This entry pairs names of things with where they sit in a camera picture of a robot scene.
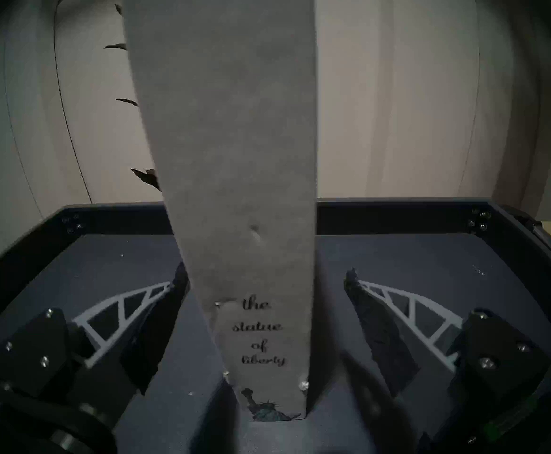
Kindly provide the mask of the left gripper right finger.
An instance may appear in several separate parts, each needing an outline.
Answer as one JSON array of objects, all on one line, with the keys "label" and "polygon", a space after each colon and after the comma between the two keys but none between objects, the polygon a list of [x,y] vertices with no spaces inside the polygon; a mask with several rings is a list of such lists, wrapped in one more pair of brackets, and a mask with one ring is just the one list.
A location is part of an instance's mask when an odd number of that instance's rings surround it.
[{"label": "left gripper right finger", "polygon": [[424,296],[372,286],[355,269],[344,291],[392,398],[421,371],[411,342],[451,375],[452,412],[421,440],[498,440],[534,411],[551,358],[492,310],[461,318]]}]

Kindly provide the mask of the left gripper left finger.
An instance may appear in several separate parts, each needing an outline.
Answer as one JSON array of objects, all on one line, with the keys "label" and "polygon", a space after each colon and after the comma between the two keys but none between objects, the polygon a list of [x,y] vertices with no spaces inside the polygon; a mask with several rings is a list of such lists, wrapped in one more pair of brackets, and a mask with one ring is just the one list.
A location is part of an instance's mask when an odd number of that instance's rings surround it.
[{"label": "left gripper left finger", "polygon": [[188,290],[179,264],[170,282],[106,298],[70,321],[42,309],[0,342],[0,387],[114,426],[157,373]]}]

